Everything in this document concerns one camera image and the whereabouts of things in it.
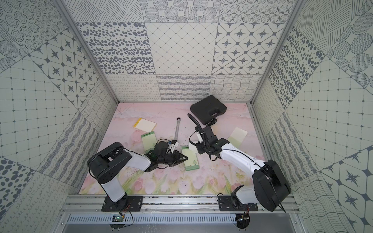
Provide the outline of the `green memo pad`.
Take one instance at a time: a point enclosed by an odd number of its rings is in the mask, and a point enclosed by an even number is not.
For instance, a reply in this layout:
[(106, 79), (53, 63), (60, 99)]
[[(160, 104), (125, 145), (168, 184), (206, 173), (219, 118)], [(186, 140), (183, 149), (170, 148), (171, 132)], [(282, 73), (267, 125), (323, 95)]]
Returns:
[(197, 155), (194, 151), (190, 150), (188, 146), (181, 147), (182, 154), (188, 158), (184, 162), (185, 170), (192, 171), (200, 168)]
[(157, 139), (154, 132), (143, 134), (141, 136), (141, 139), (145, 153), (148, 153), (149, 151), (153, 150), (157, 143)]

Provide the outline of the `torn green memo page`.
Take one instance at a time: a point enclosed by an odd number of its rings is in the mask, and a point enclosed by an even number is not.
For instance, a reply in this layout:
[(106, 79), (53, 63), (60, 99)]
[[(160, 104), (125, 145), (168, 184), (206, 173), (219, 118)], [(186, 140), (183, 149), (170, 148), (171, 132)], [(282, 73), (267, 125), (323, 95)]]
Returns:
[(230, 135), (230, 137), (228, 138), (228, 141), (236, 148), (239, 148), (242, 142), (244, 141), (245, 137), (247, 136), (247, 134), (248, 134), (247, 131), (236, 127), (235, 130)]

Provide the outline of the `yellow-top memo pad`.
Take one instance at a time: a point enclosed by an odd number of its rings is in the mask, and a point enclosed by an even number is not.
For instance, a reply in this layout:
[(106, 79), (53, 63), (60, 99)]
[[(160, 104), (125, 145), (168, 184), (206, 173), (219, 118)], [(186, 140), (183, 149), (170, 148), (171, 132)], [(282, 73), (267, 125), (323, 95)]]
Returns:
[(141, 131), (150, 133), (156, 127), (156, 123), (151, 122), (149, 120), (146, 120), (144, 118), (139, 118), (138, 121), (134, 124), (133, 127), (137, 130), (141, 130)]

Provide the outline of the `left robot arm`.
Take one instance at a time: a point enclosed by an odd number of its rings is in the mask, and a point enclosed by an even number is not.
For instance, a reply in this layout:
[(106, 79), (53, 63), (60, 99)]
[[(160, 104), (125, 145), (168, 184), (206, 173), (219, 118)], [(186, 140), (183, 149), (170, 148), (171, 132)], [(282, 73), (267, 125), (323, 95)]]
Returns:
[(172, 143), (161, 141), (145, 154), (139, 154), (126, 149), (121, 143), (115, 142), (107, 148), (91, 156), (87, 161), (90, 175), (104, 189), (107, 197), (118, 203), (126, 195), (117, 178), (124, 167), (151, 172), (164, 164), (174, 167), (188, 160), (188, 157), (175, 149)]

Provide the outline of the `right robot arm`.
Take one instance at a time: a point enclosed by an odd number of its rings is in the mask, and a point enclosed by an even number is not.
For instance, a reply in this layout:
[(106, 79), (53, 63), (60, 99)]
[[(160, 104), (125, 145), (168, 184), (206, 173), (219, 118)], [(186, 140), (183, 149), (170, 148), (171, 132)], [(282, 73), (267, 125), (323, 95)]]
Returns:
[(274, 160), (263, 161), (244, 153), (227, 139), (218, 139), (210, 126), (197, 126), (195, 131), (199, 142), (194, 145), (199, 154), (207, 153), (227, 161), (252, 177), (252, 186), (242, 185), (231, 193), (233, 203), (258, 203), (271, 212), (282, 206), (291, 189)]

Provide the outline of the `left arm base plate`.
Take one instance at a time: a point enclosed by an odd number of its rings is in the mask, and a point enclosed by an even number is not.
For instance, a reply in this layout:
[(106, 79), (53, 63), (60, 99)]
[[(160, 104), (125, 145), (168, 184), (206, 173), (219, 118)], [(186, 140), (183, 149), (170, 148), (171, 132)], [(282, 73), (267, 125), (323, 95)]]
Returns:
[(113, 202), (109, 196), (106, 196), (102, 209), (102, 212), (140, 212), (143, 202), (143, 196), (123, 196), (116, 203)]

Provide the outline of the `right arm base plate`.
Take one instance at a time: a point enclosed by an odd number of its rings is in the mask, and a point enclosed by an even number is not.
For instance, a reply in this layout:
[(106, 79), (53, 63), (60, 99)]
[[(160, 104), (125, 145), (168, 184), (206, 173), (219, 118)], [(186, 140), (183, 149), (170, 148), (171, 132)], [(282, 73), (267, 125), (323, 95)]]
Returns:
[(258, 211), (256, 203), (242, 204), (237, 198), (233, 196), (217, 195), (217, 202), (221, 212), (229, 211)]

